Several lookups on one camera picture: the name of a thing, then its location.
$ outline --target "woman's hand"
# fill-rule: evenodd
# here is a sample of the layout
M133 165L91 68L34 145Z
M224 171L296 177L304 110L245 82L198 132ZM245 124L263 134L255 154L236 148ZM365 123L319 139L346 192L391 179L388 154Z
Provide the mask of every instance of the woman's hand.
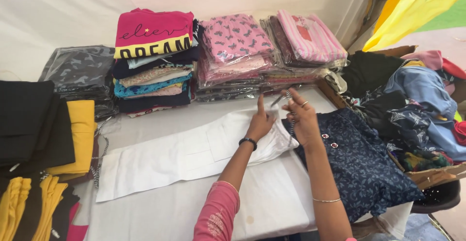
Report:
M316 110L296 90L290 88L288 91L293 99L289 99L288 105L284 105L282 108L294 113L287 114L288 121L295 120L294 133L296 138L302 146L306 147L313 140L320 139Z
M253 115L246 137L253 139L256 143L259 142L270 131L275 120L274 116L265 112L264 96L261 94L257 100L257 113Z

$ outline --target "white fabric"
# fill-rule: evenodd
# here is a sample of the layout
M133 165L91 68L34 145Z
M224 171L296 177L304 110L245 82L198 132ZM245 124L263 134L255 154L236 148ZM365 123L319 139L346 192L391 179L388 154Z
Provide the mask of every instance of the white fabric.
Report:
M286 9L316 13L347 48L361 27L367 0L0 0L0 70L37 81L56 47L115 45L118 17L137 7L193 12L209 19L239 12L259 20Z
M336 110L319 89L300 90L316 111ZM271 103L275 97L266 97ZM231 111L254 107L255 100L193 103L138 118L119 115L102 129L109 138L109 150L187 131L210 123ZM280 118L286 112L280 110ZM105 145L100 137L99 144ZM93 182L76 186L82 204L74 224L89 225L86 241L192 240L194 225L207 193L218 176L178 181L169 186L134 193L110 202L96 203ZM246 169L240 189L241 206L235 217L233 241L316 230L308 174L292 152ZM405 231L411 203L388 208L380 216L392 234Z
M223 171L248 130L257 107L231 112L212 123L110 151L102 161L97 202L194 180ZM278 116L278 106L270 111ZM248 166L298 147L280 119L257 143Z
M160 83L160 82L165 82L173 78L178 78L182 76L187 76L189 73L192 71L192 68L189 69L183 69L180 71L168 71L166 73L163 73L157 77L154 77L150 80L147 80L142 83L138 83L137 85L148 85L148 84L154 84L154 83Z
M193 38L191 46L195 47L198 44L199 44L198 41L195 38ZM179 52L183 52L183 51L176 51L176 52L171 52L171 53L162 53L162 54L157 54L157 55L151 55L151 56L146 56L146 57L138 57L138 58L134 58L134 59L129 59L128 60L128 67L129 67L129 69L134 69L134 68L137 68L139 66L142 66L142 65L148 64L150 62L153 62L155 60L158 60L158 59L170 58L172 55L174 55L176 53L179 53Z

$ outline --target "table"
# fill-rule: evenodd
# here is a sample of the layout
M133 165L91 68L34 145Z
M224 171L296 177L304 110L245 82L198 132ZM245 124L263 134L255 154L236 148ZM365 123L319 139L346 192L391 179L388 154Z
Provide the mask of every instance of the table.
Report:
M300 92L317 112L336 110L318 88ZM271 103L275 97L266 97ZM194 102L137 118L119 115L102 129L108 150L186 131L214 121L231 111L251 108L255 100ZM102 137L99 144L105 145ZM193 228L211 184L218 176L180 181L116 200L96 203L93 182L75 187L82 207L76 225L89 224L88 241L191 240ZM292 152L246 169L240 189L241 208L234 220L232 240L256 240L316 230L308 174ZM412 203L389 208L380 216L384 228L401 238ZM360 219L369 219L366 215Z

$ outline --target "pink striped fabric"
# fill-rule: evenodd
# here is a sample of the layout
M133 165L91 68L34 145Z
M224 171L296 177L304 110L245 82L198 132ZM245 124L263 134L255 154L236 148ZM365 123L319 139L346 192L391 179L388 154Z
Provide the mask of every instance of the pink striped fabric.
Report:
M292 16L279 10L277 17L295 53L302 59L326 63L347 58L347 51L316 15Z

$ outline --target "white tent wall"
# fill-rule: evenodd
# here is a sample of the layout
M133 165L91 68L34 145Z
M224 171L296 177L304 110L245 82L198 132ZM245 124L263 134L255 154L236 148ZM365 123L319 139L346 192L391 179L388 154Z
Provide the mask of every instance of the white tent wall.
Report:
M119 15L137 7L191 11L199 19L238 12L258 19L278 9L314 12L347 48L367 4L368 0L0 0L0 79L37 81L56 47L113 46Z

